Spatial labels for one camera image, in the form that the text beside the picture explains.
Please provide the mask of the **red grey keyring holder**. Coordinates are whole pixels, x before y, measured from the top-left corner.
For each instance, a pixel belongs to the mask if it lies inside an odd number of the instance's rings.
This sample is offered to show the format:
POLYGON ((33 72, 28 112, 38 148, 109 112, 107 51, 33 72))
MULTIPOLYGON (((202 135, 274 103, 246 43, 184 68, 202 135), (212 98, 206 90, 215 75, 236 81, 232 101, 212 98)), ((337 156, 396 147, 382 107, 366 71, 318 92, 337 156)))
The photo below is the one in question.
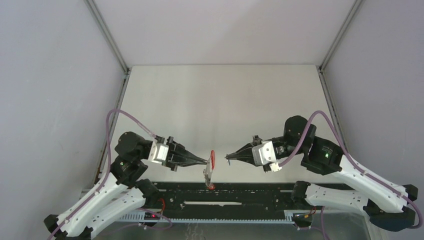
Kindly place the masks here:
POLYGON ((208 190, 214 190, 215 185, 212 183, 212 174, 215 169, 215 160, 216 160, 216 154, 214 150, 210 151, 209 160, 206 164, 205 169, 203 170, 203 175, 205 178, 205 185, 208 190))

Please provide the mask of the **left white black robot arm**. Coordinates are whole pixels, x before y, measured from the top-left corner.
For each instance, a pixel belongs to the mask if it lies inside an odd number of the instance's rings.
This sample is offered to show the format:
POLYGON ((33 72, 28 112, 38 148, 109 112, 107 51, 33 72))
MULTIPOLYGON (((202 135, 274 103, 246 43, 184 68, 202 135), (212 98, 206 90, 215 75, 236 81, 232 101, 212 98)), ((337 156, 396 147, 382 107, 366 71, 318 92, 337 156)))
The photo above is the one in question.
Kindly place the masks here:
POLYGON ((176 171, 178 167, 205 165, 204 174, 215 168, 215 152, 203 159, 173 140, 155 136, 147 140, 128 131, 118 139, 117 157, 92 189, 67 211, 44 219, 50 240, 91 240, 123 215, 163 202, 160 191, 149 179, 140 177, 152 163, 176 171))

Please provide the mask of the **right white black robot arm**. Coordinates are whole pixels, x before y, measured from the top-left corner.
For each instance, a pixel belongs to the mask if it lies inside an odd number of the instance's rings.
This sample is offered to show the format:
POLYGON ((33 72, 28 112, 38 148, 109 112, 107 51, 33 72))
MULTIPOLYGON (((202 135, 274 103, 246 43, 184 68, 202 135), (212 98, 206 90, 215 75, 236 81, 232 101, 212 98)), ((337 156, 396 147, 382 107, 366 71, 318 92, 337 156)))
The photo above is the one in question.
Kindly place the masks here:
POLYGON ((321 176, 331 176, 348 186, 347 190, 323 187, 297 181, 291 192, 291 204, 297 209, 306 206, 330 207, 367 217, 386 231, 399 232, 423 224, 414 201, 418 188, 412 184, 395 184, 369 170, 340 145, 316 136, 310 120, 295 115, 284 124, 283 135, 252 141, 226 155, 228 161, 241 161, 265 172, 277 172, 285 162, 302 155, 301 166, 321 176))

